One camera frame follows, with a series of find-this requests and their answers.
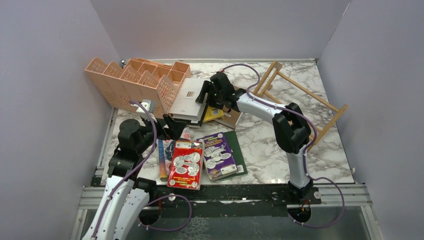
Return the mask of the yellow Little Prince book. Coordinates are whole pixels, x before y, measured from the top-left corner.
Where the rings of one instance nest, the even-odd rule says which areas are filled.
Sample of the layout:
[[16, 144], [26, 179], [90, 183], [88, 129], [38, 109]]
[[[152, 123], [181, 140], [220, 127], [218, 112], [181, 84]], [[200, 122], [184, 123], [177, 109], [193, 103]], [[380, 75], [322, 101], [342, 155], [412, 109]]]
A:
[[210, 122], [215, 119], [222, 118], [224, 116], [224, 111], [219, 108], [214, 108], [211, 106], [207, 106], [205, 115], [203, 117], [203, 122]]

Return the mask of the white Afternoon Tea book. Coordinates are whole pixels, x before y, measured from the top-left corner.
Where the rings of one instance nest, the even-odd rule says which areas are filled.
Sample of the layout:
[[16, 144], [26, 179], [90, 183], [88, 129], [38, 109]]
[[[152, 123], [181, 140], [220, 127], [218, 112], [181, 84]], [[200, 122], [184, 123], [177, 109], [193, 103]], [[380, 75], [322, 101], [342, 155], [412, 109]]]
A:
[[206, 78], [186, 78], [168, 113], [176, 119], [200, 121], [206, 104], [198, 103], [196, 99], [206, 80]]

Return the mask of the brown Decorate Furniture book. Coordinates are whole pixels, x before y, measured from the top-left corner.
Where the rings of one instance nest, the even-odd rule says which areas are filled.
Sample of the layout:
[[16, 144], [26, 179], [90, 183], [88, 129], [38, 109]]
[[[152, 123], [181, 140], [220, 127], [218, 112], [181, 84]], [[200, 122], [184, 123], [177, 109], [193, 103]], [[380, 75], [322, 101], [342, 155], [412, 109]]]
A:
[[213, 121], [223, 126], [226, 126], [230, 129], [235, 130], [242, 115], [243, 115], [242, 112], [231, 110], [230, 112], [224, 112], [224, 116], [214, 119]]

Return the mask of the Little Women book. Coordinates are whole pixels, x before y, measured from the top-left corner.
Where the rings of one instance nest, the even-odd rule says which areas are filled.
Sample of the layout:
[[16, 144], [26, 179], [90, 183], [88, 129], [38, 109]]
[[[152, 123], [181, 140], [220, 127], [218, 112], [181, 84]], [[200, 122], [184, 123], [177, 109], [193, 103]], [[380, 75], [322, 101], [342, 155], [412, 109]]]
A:
[[[191, 139], [191, 134], [190, 134], [190, 129], [189, 127], [185, 127], [181, 136], [179, 137], [179, 140], [190, 140]], [[165, 155], [167, 158], [171, 159], [174, 153], [174, 149], [175, 149], [175, 145], [176, 145], [176, 140], [170, 140], [167, 144], [167, 146], [164, 148], [165, 151]]]

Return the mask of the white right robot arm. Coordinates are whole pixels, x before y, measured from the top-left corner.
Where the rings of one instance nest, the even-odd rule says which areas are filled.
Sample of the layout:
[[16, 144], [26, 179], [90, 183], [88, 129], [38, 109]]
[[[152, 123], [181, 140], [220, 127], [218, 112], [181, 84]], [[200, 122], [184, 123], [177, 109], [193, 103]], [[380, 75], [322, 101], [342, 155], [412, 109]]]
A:
[[270, 123], [277, 145], [287, 156], [289, 199], [300, 204], [308, 198], [313, 187], [307, 161], [312, 130], [297, 104], [272, 103], [246, 89], [236, 89], [223, 72], [217, 72], [209, 80], [203, 81], [196, 102], [206, 103], [220, 110], [250, 114]]

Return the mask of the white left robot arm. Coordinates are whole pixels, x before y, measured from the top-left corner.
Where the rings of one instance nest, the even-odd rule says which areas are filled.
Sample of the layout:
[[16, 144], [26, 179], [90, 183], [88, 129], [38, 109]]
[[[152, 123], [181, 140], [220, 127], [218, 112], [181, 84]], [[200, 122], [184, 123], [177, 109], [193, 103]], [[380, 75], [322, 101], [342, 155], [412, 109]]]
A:
[[164, 114], [127, 119], [119, 125], [118, 145], [108, 163], [107, 179], [97, 212], [84, 240], [124, 240], [142, 209], [157, 200], [155, 181], [139, 177], [157, 140], [178, 140], [186, 123]]

